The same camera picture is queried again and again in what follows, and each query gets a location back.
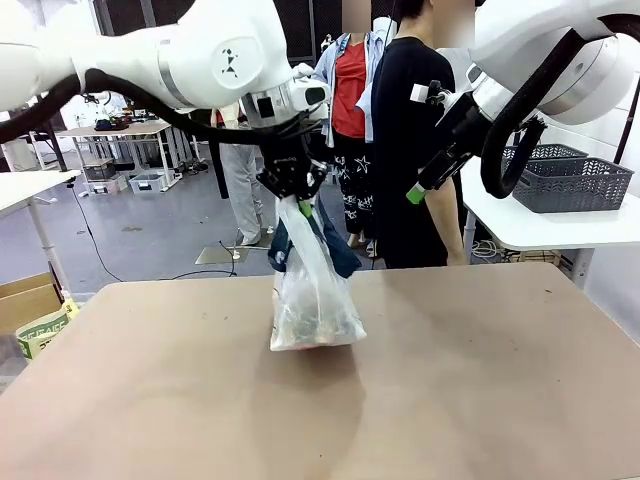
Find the gray floor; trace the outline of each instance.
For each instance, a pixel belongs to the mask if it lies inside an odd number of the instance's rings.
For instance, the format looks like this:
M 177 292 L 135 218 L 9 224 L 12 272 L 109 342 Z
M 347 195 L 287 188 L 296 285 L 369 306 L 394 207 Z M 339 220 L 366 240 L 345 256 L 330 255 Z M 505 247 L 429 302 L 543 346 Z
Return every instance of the gray floor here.
M 65 158 L 70 167 L 77 165 L 74 154 Z M 78 193 L 83 190 L 81 182 L 76 183 L 75 190 Z M 72 291 L 97 292 L 115 282 L 99 263 L 73 191 L 59 186 L 41 196 L 58 199 L 53 205 L 39 208 Z M 322 198 L 330 218 L 346 238 L 338 186 L 325 185 Z M 267 219 L 272 220 L 273 196 L 265 190 L 263 199 Z M 231 267 L 230 264 L 194 265 L 205 246 L 218 245 L 219 241 L 232 244 L 236 234 L 229 201 L 220 198 L 212 169 L 185 176 L 164 194 L 140 196 L 127 189 L 119 195 L 85 197 L 79 202 L 105 264 L 125 281 L 156 280 L 191 271 Z M 371 268 L 370 260 L 363 258 L 363 264 Z M 20 210 L 0 218 L 0 283 L 46 269 L 46 259 L 28 212 Z M 260 251 L 252 251 L 245 263 L 236 266 L 236 271 L 241 276 L 272 273 L 266 254 Z M 221 276 L 225 275 L 203 273 L 189 278 Z

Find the person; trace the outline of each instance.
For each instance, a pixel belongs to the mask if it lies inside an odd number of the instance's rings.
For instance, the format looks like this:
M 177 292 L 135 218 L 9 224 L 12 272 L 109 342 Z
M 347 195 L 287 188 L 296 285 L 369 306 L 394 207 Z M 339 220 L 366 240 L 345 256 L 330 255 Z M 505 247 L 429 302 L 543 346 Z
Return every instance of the person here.
M 348 17 L 366 18 L 371 29 L 371 5 L 355 1 L 357 15 L 346 15 L 344 26 L 362 28 L 362 22 Z M 376 33 L 345 33 L 322 54 L 313 78 L 329 84 L 332 91 L 329 123 L 323 128 L 326 144 L 333 149 L 343 194 L 345 222 L 350 233 L 348 244 L 355 247 L 371 240 L 370 256 L 375 256 L 371 146 L 371 118 L 366 118 L 356 104 L 373 79 L 382 53 L 384 39 Z
M 387 268 L 467 263 L 459 222 L 464 208 L 459 175 L 439 190 L 429 191 L 426 206 L 413 205 L 406 198 L 418 171 L 442 148 L 433 135 L 444 112 L 441 106 L 412 102 L 411 92 L 415 84 L 428 86 L 432 80 L 455 91 L 451 66 L 435 49 L 448 46 L 457 20 L 454 10 L 463 1 L 398 0 L 398 35 L 374 77 L 378 253 Z M 415 247 L 408 248 L 409 242 Z
M 211 124 L 218 128 L 249 128 L 239 102 L 213 110 Z M 220 144 L 220 162 L 244 246 L 256 245 L 262 238 L 263 206 L 260 182 L 256 178 L 257 151 L 254 145 Z

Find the shoe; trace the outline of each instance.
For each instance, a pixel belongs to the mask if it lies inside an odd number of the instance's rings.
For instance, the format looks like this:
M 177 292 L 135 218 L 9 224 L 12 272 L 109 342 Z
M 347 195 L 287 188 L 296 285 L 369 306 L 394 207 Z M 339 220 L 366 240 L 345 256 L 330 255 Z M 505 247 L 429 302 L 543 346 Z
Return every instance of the shoe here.
M 367 253 L 369 254 L 369 258 L 378 258 L 378 242 L 371 240 L 369 245 L 367 245 Z

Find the transparent plastic bag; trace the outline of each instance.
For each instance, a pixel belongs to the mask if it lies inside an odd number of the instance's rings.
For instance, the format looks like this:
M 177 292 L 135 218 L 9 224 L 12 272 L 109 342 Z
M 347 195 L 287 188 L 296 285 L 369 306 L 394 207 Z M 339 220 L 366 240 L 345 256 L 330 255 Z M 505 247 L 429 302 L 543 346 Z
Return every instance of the transparent plastic bag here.
M 281 200 L 278 214 L 294 247 L 286 273 L 276 276 L 271 350 L 349 345 L 365 338 L 348 282 L 335 272 L 326 244 L 313 233 L 295 198 Z M 314 219 L 322 225 L 315 213 Z

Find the green tip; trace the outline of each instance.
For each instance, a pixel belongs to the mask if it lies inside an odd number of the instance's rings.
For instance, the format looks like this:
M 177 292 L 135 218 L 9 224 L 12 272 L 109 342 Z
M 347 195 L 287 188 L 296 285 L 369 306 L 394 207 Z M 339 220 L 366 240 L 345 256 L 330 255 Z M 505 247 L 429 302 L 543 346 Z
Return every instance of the green tip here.
M 407 199 L 414 205 L 420 205 L 426 194 L 427 191 L 420 185 L 416 184 L 416 186 L 407 193 Z
M 311 210 L 311 204 L 309 202 L 304 200 L 300 201 L 298 202 L 298 206 L 300 207 L 300 211 L 305 217 L 311 218 L 312 210 Z

